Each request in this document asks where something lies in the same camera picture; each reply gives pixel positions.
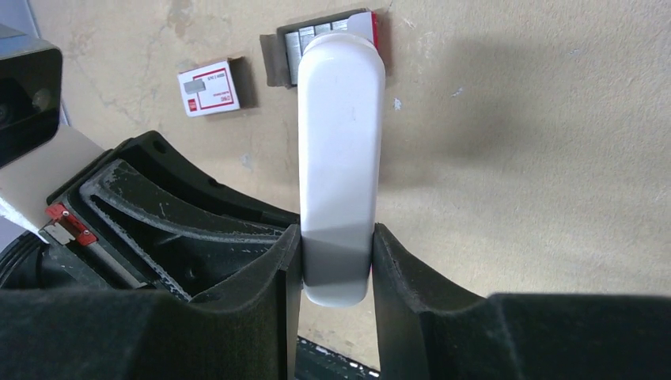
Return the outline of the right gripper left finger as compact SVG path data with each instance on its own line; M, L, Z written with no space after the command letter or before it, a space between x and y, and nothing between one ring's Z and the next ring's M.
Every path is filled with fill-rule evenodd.
M291 379L300 234L217 285L204 303L162 291L2 290L4 379Z

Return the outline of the white stapler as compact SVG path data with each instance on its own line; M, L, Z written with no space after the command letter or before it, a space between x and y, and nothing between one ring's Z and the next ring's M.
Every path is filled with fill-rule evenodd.
M366 296L373 248L385 65L367 40L323 35L298 71L303 283L320 306Z

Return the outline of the staple box tray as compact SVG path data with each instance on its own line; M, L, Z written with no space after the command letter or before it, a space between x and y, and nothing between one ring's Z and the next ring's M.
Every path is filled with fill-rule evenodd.
M379 21L376 11L355 8L301 19L279 26L272 34L261 35L267 86L296 87L300 62L309 47L318 44L323 35L357 36L379 48Z

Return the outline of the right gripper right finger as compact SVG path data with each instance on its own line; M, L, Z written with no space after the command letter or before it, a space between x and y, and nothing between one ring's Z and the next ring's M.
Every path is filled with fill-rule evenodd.
M482 297L373 234L384 379L667 379L670 300L629 294Z

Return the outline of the red white staple box sleeve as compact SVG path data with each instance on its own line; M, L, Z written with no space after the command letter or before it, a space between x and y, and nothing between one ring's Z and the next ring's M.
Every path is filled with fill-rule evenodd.
M189 117L237 112L258 106L252 68L244 56L227 58L177 75Z

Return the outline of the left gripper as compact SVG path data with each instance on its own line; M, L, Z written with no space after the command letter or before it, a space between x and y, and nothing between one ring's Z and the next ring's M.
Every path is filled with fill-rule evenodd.
M153 287L120 252L105 251L102 233L91 230L60 196L80 194L131 255L149 268L159 286L185 301L261 257L283 232L215 215L178 199L141 174L151 174L152 169L151 149L114 149L55 190L40 202L51 219L46 227L23 233L2 251L1 287Z

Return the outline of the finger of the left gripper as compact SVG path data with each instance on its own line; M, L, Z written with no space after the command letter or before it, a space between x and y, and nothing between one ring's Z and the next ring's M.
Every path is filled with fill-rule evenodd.
M186 159L157 131L127 139L111 153L113 158L124 160L172 196L211 214L280 227L299 223L298 214L218 182Z

